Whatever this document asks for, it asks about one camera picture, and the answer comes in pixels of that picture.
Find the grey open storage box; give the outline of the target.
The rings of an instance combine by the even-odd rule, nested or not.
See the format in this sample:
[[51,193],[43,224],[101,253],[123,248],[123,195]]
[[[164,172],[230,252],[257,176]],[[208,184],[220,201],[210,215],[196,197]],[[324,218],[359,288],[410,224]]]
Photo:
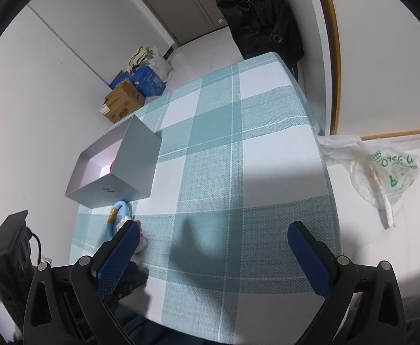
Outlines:
[[89,209],[149,197],[160,146],[161,139],[131,116],[80,154],[65,196]]

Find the white green plastic bag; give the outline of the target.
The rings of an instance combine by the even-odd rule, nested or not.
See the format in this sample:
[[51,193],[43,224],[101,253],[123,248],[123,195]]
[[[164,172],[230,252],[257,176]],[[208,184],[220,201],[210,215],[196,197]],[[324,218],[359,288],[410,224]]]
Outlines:
[[327,163],[343,165],[359,196],[384,212],[386,228],[394,228],[393,207],[420,175],[420,157],[356,135],[320,136],[318,142]]

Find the teal plaid tablecloth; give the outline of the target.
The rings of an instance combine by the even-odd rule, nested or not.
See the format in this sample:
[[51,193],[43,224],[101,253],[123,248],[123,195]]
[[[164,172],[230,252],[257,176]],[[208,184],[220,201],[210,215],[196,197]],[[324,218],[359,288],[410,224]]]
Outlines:
[[121,308],[223,344],[294,344],[322,298],[287,241],[292,222],[340,253],[312,114],[277,54],[208,74],[137,111],[162,144],[131,203],[148,281]]

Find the brown cardboard box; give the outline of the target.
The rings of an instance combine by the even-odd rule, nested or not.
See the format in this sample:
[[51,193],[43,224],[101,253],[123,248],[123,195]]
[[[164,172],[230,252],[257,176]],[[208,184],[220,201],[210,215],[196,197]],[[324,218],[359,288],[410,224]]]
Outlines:
[[100,113],[113,124],[144,106],[145,97],[128,79],[118,84],[104,100]]

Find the blue cardboard box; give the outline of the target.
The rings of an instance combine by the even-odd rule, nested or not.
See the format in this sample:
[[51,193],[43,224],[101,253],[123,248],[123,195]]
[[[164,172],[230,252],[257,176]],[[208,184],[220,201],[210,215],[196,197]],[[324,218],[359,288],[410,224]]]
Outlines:
[[148,66],[136,69],[133,74],[120,72],[109,87],[113,90],[124,80],[129,80],[145,97],[162,96],[165,91],[165,83]]

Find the cream tote bag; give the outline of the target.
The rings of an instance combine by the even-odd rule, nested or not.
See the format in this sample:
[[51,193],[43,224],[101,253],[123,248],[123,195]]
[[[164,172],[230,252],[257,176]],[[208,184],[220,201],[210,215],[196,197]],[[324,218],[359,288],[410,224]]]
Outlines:
[[126,72],[133,75],[142,67],[149,67],[164,82],[168,83],[174,75],[173,66],[160,55],[157,47],[141,45],[127,62]]

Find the black backpack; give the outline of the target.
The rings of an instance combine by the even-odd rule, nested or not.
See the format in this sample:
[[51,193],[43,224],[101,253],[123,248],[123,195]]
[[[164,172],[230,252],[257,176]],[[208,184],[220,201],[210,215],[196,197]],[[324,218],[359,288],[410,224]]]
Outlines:
[[245,59],[275,52],[297,71],[303,45],[287,0],[216,0],[232,38]]

